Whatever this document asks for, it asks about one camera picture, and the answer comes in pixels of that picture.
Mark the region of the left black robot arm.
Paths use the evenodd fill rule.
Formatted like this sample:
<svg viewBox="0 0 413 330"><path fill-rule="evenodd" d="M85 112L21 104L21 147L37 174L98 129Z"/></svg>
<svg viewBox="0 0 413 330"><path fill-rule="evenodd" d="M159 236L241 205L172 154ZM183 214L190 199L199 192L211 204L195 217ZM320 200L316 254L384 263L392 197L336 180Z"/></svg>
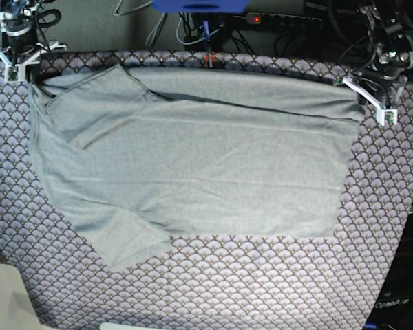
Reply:
<svg viewBox="0 0 413 330"><path fill-rule="evenodd" d="M396 124L396 102L413 78L413 1L328 1L333 30L359 56L338 83L375 108L380 125Z"/></svg>

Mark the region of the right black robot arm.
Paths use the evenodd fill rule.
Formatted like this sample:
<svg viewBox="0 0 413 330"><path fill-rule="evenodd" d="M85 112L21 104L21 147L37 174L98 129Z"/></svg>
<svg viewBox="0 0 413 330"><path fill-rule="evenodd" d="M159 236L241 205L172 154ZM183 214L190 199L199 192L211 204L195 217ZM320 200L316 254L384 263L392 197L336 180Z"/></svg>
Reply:
<svg viewBox="0 0 413 330"><path fill-rule="evenodd" d="M0 60L4 80L20 83L27 80L28 68L38 65L45 54L65 51L67 45L49 41L45 30L61 21L61 12L47 9L49 1L0 1Z"/></svg>

